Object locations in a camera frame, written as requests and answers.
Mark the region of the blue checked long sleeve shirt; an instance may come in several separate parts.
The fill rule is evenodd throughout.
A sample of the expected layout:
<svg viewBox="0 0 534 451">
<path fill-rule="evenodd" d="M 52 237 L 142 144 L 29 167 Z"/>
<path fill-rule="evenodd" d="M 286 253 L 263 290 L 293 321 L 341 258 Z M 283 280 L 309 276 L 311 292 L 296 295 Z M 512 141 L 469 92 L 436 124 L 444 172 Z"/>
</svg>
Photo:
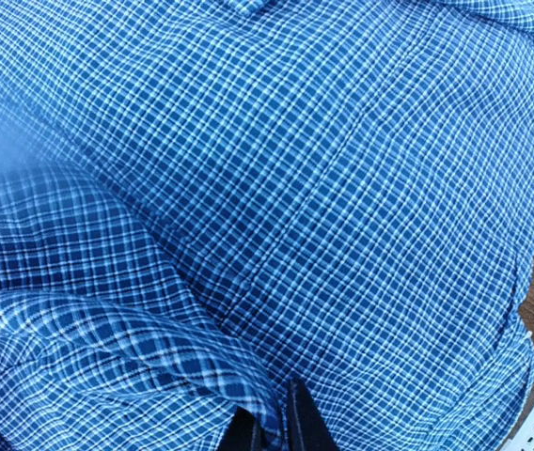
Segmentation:
<svg viewBox="0 0 534 451">
<path fill-rule="evenodd" d="M 495 450 L 533 260 L 534 1 L 0 1 L 0 450 Z"/>
</svg>

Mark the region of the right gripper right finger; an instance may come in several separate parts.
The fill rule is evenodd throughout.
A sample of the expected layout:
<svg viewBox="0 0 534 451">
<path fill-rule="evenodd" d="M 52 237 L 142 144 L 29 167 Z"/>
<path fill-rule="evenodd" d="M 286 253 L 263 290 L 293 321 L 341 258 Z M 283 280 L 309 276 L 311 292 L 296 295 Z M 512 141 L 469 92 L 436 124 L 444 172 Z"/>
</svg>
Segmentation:
<svg viewBox="0 0 534 451">
<path fill-rule="evenodd" d="M 289 382 L 287 421 L 290 450 L 339 450 L 306 384 L 300 378 L 293 378 Z"/>
</svg>

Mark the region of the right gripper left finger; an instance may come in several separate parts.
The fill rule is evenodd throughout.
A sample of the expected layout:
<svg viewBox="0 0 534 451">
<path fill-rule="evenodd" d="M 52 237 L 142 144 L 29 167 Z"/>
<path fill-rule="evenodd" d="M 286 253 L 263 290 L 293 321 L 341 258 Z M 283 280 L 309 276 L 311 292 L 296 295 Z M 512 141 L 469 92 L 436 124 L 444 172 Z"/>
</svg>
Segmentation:
<svg viewBox="0 0 534 451">
<path fill-rule="evenodd" d="M 260 451 L 261 427 L 247 410 L 238 408 L 221 439 L 217 451 Z"/>
</svg>

